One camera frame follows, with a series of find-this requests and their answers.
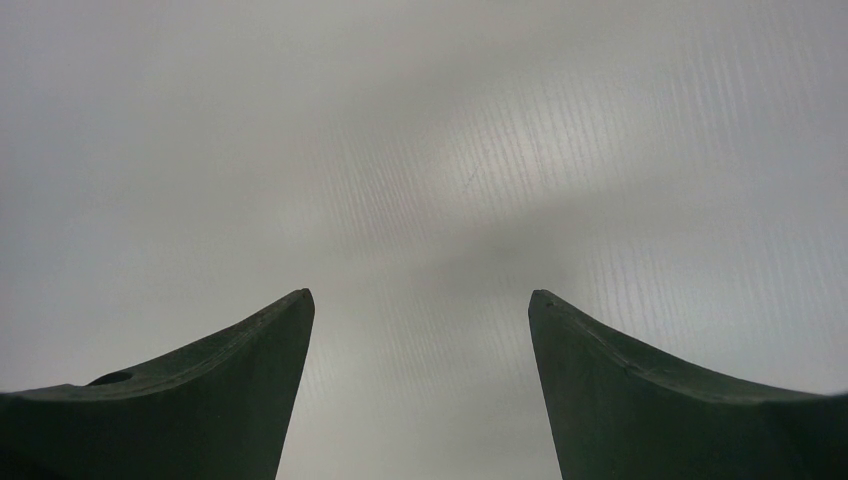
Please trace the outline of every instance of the black plastic part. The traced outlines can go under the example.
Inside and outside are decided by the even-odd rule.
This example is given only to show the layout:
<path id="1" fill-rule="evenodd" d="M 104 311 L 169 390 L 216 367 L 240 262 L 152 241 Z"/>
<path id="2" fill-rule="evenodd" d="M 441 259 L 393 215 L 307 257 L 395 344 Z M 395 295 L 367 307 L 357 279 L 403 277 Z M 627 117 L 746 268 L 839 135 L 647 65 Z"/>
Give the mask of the black plastic part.
<path id="1" fill-rule="evenodd" d="M 713 372 L 533 293 L 530 331 L 563 478 L 848 478 L 848 395 Z"/>
<path id="2" fill-rule="evenodd" d="M 296 291 L 88 386 L 0 395 L 0 478 L 274 479 L 314 313 Z"/>

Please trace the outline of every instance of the gray surface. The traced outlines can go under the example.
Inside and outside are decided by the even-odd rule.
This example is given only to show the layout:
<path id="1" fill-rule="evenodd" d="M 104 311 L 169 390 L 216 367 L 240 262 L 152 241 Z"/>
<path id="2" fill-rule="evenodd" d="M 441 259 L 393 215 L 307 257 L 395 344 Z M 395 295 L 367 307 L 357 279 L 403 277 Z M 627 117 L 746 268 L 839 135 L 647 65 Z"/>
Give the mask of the gray surface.
<path id="1" fill-rule="evenodd" d="M 0 389 L 302 286 L 281 478 L 558 478 L 536 288 L 846 389 L 845 25 L 841 0 L 3 2 Z"/>

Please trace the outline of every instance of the plain background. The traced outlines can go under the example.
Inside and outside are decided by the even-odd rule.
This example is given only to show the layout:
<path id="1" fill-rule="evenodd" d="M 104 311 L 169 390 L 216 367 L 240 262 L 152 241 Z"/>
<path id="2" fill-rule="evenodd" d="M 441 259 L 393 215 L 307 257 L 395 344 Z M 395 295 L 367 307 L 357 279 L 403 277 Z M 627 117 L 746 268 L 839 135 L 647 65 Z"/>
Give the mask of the plain background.
<path id="1" fill-rule="evenodd" d="M 280 478 L 556 479 L 549 289 L 848 389 L 842 0 L 0 2 L 0 389 L 300 287 Z"/>

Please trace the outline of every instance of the white surface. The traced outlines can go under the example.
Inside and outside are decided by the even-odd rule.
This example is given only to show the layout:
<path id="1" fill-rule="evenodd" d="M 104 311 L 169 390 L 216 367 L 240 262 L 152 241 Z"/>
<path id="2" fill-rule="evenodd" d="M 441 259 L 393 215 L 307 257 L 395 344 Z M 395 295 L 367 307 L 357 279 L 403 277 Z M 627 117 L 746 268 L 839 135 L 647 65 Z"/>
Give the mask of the white surface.
<path id="1" fill-rule="evenodd" d="M 299 287 L 292 479 L 554 479 L 550 289 L 743 378 L 848 388 L 840 0 L 0 6 L 0 389 Z"/>

